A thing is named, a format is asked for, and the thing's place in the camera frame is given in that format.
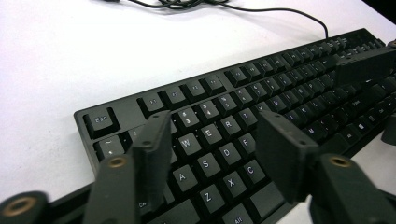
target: gold circular fastener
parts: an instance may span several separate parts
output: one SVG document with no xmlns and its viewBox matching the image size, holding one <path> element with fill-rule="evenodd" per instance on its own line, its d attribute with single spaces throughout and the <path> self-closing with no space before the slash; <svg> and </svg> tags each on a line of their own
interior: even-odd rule
<svg viewBox="0 0 396 224">
<path fill-rule="evenodd" d="M 36 198 L 34 197 L 23 197 L 16 199 L 9 203 L 3 210 L 3 216 L 5 217 L 15 217 L 26 211 L 29 211 L 35 206 Z"/>
<path fill-rule="evenodd" d="M 341 166 L 341 167 L 349 167 L 351 165 L 350 161 L 346 161 L 346 160 L 344 160 L 343 158 L 340 158 L 340 157 L 331 157 L 330 158 L 330 162 L 333 165 Z"/>
<path fill-rule="evenodd" d="M 126 160 L 123 157 L 117 157 L 112 159 L 109 163 L 108 163 L 108 167 L 110 168 L 119 168 L 123 165 L 126 164 Z"/>
</svg>

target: black keyboard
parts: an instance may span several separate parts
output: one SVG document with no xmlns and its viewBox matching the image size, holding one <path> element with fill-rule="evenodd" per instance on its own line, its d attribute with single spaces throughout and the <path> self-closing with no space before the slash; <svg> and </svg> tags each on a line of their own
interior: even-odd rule
<svg viewBox="0 0 396 224">
<path fill-rule="evenodd" d="M 335 87 L 335 65 L 385 44 L 361 29 L 76 112 L 94 172 L 123 154 L 147 118 L 172 111 L 173 156 L 163 206 L 143 223 L 274 223 L 285 203 L 254 155 L 257 114 L 285 116 L 330 152 L 352 156 L 396 108 L 396 75 Z"/>
</svg>

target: white table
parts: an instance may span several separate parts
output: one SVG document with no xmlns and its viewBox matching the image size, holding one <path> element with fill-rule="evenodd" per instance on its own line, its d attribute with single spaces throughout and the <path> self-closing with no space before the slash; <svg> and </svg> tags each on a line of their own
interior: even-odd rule
<svg viewBox="0 0 396 224">
<path fill-rule="evenodd" d="M 386 43 L 396 38 L 396 26 L 360 0 L 232 4 L 300 9 L 330 35 L 364 27 Z M 317 23 L 289 12 L 0 1 L 0 201 L 28 190 L 54 201 L 94 180 L 75 111 L 322 38 Z M 354 160 L 396 194 L 396 147 L 376 140 Z M 283 223 L 308 220 L 302 204 Z"/>
</svg>

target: cable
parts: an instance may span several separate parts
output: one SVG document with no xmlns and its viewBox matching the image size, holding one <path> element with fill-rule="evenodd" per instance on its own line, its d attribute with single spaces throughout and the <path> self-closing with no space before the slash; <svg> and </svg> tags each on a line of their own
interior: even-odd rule
<svg viewBox="0 0 396 224">
<path fill-rule="evenodd" d="M 120 0 L 105 0 L 107 2 L 119 2 Z M 144 2 L 141 2 L 139 0 L 128 0 L 130 2 L 133 3 L 137 3 L 138 5 L 141 5 L 143 7 L 150 7 L 150 8 L 164 8 L 167 7 L 169 9 L 173 9 L 173 10 L 187 10 L 187 9 L 191 9 L 193 7 L 196 7 L 202 3 L 206 3 L 209 5 L 214 5 L 214 6 L 223 6 L 223 7 L 227 7 L 227 8 L 231 8 L 234 10 L 238 10 L 238 11 L 246 11 L 246 12 L 267 12 L 267 11 L 288 11 L 288 12 L 293 12 L 293 13 L 297 13 L 300 14 L 302 16 L 307 17 L 308 19 L 315 21 L 317 23 L 319 23 L 323 29 L 324 29 L 324 34 L 325 34 L 325 38 L 328 39 L 329 38 L 329 31 L 327 29 L 327 26 L 324 22 L 318 20 L 317 18 L 304 13 L 302 11 L 299 11 L 297 9 L 293 9 L 293 8 L 286 8 L 286 7 L 273 7 L 273 8 L 259 8 L 259 9 L 252 9 L 252 8 L 242 8 L 242 7 L 234 7 L 231 5 L 228 5 L 226 3 L 230 2 L 230 0 L 187 0 L 187 1 L 181 1 L 181 0 L 158 0 L 159 2 L 161 2 L 161 5 L 151 5 L 151 4 L 147 4 Z"/>
</svg>

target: computer keyboard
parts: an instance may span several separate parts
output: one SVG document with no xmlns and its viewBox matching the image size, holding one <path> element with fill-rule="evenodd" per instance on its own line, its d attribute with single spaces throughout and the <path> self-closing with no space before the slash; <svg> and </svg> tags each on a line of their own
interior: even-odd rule
<svg viewBox="0 0 396 224">
<path fill-rule="evenodd" d="M 254 155 L 257 114 L 285 116 L 324 150 L 353 155 L 396 108 L 396 75 L 335 87 L 333 55 L 385 44 L 361 29 L 80 110 L 92 169 L 134 143 L 150 115 L 171 110 L 171 171 L 163 206 L 143 223 L 274 223 L 292 207 Z"/>
</svg>

